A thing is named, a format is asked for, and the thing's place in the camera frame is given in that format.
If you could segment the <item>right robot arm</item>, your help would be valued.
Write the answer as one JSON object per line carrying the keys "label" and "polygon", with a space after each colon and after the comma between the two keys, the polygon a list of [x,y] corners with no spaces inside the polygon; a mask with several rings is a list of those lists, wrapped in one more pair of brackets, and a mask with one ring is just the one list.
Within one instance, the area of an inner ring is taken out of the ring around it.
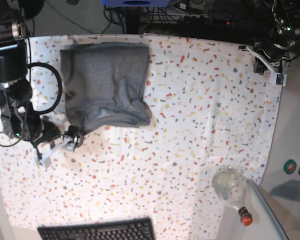
{"label": "right robot arm", "polygon": [[[31,61],[30,33],[27,20],[42,10],[43,0],[0,0],[0,110],[3,134],[11,139],[29,142],[34,148],[48,143],[56,149],[56,139],[65,140],[65,147],[74,150],[82,145],[78,127],[70,126],[62,133],[54,123],[41,118],[55,110],[61,101],[63,86],[58,71],[47,63]],[[50,70],[57,81],[57,96],[51,107],[34,110],[31,98],[31,69]]]}

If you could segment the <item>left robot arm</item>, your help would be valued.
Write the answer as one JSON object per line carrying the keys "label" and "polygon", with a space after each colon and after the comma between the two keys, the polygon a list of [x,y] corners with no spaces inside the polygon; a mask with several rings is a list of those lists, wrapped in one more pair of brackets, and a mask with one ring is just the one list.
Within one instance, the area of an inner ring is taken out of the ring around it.
{"label": "left robot arm", "polygon": [[269,70],[283,76],[286,65],[300,57],[300,0],[268,0],[267,6],[271,23],[268,37],[252,47],[254,72]]}

